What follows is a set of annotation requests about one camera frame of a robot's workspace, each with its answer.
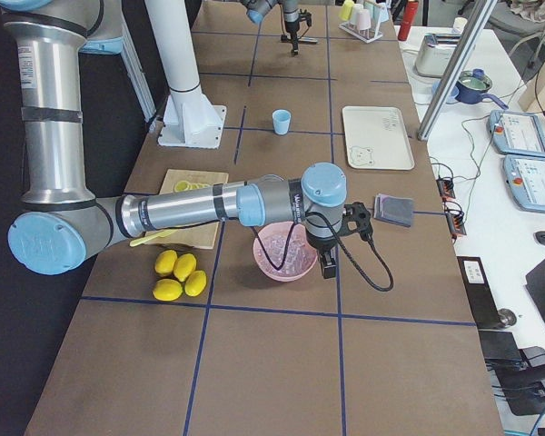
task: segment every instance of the toaster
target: toaster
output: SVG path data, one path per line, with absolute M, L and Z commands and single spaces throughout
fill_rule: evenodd
M 426 77 L 442 77 L 460 35 L 426 34 L 416 57 L 416 72 Z

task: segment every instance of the lemon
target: lemon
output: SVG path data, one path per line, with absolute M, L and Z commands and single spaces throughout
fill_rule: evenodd
M 158 280 L 154 286 L 154 297 L 162 302 L 177 300 L 182 292 L 182 285 L 174 279 Z
M 195 269 L 196 257 L 191 253 L 187 253 L 180 256 L 175 262 L 175 266 L 173 267 L 173 275 L 175 275 L 175 278 L 180 282 L 185 282 L 185 279 L 187 279 L 190 274 L 195 271 Z
M 173 271 L 173 266 L 175 261 L 178 258 L 178 254 L 175 250 L 165 250 L 161 252 L 157 259 L 155 259 L 155 272 L 160 275 L 160 277 L 167 277 Z
M 190 297 L 197 297 L 205 289 L 208 280 L 206 278 L 206 272 L 202 270 L 194 271 L 186 280 L 183 289 L 185 290 L 186 295 Z

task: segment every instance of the pink plastic bowl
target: pink plastic bowl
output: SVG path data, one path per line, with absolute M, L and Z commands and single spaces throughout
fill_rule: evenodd
M 269 224 L 258 232 L 266 252 L 276 265 L 281 263 L 291 224 Z M 307 243 L 306 231 L 302 224 L 295 225 L 292 230 L 287 259 L 280 271 L 276 271 L 266 259 L 257 239 L 254 239 L 253 254 L 261 271 L 278 282 L 292 282 L 300 279 L 317 261 L 317 251 Z

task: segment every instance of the white desk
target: white desk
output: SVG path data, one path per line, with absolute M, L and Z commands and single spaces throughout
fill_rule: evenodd
M 426 33 L 449 33 L 450 29 L 417 27 L 411 29 L 408 40 L 400 42 L 404 63 L 411 83 L 414 102 L 422 119 L 431 100 L 431 84 L 436 79 L 419 77 L 412 70 L 416 53 Z M 522 85 L 520 76 L 491 30 L 484 30 L 476 44 L 466 69 L 483 68 L 493 81 L 490 92 L 497 96 L 511 94 Z M 523 86 L 512 99 L 505 97 L 513 111 L 520 111 L 519 96 Z M 476 167 L 471 158 L 471 143 L 461 122 L 481 118 L 495 103 L 453 104 L 446 106 L 432 129 L 428 140 L 430 156 L 452 168 L 454 175 L 471 178 Z M 540 115 L 545 132 L 545 119 Z M 473 156 L 479 162 L 490 141 L 486 119 L 467 123 L 475 149 Z M 545 247 L 534 240 L 533 234 L 545 230 L 545 214 L 523 212 L 517 207 L 505 183 L 502 156 L 491 146 L 481 165 L 481 176 L 476 181 L 467 216 L 468 236 L 461 237 L 454 245 L 459 256 L 478 256 L 487 273 L 492 295 L 498 308 L 508 308 L 518 316 L 516 325 L 509 328 L 519 348 L 540 346 L 545 349 L 545 324 L 525 289 L 525 274 L 545 258 Z M 438 165 L 433 166 L 438 173 Z M 449 175 L 441 168 L 441 175 Z M 472 181 L 455 180 L 458 203 L 466 210 Z M 528 432 L 536 417 L 517 417 L 510 413 L 506 401 L 497 399 L 505 429 Z

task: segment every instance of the chair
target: chair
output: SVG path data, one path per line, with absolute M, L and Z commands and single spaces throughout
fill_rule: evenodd
M 458 11 L 458 14 L 462 15 L 464 9 L 472 2 L 473 0 L 467 0 L 461 10 Z M 535 61 L 539 57 L 539 51 L 545 44 L 545 21 L 543 23 L 533 23 L 532 21 L 525 20 L 512 13 L 506 2 L 499 2 L 492 11 L 488 24 L 508 34 L 517 35 L 520 38 L 517 44 L 509 51 L 509 56 L 512 56 L 521 44 L 531 39 L 539 38 L 537 49 L 533 57 L 529 60 L 529 67 L 535 64 Z

